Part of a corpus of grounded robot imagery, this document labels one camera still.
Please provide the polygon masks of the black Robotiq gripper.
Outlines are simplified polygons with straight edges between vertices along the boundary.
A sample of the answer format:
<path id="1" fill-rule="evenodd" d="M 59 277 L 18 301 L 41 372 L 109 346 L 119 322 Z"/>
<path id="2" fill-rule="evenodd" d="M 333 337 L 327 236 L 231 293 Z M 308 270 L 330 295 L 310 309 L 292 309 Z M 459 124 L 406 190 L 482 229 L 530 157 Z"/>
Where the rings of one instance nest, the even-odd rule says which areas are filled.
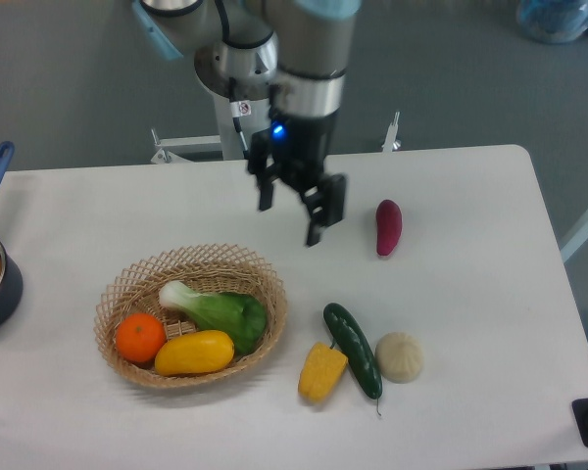
<path id="1" fill-rule="evenodd" d="M 309 216 L 306 245 L 312 247 L 325 228 L 344 218 L 347 176 L 324 171 L 337 113 L 296 117 L 273 109 L 269 116 L 270 130 L 252 135 L 247 158 L 247 170 L 255 176 L 259 191 L 258 210 L 272 207 L 276 179 L 299 192 Z"/>

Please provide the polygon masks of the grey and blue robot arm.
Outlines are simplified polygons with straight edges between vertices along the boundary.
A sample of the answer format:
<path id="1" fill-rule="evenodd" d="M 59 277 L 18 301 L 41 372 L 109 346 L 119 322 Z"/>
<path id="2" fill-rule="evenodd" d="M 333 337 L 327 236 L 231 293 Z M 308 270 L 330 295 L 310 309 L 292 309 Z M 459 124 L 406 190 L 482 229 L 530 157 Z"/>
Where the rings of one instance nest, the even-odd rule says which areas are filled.
<path id="1" fill-rule="evenodd" d="M 361 5 L 357 1 L 135 1 L 160 54 L 191 57 L 211 94 L 222 156 L 242 160 L 272 205 L 273 184 L 309 215 L 307 245 L 344 216 L 347 180 L 324 168 Z"/>

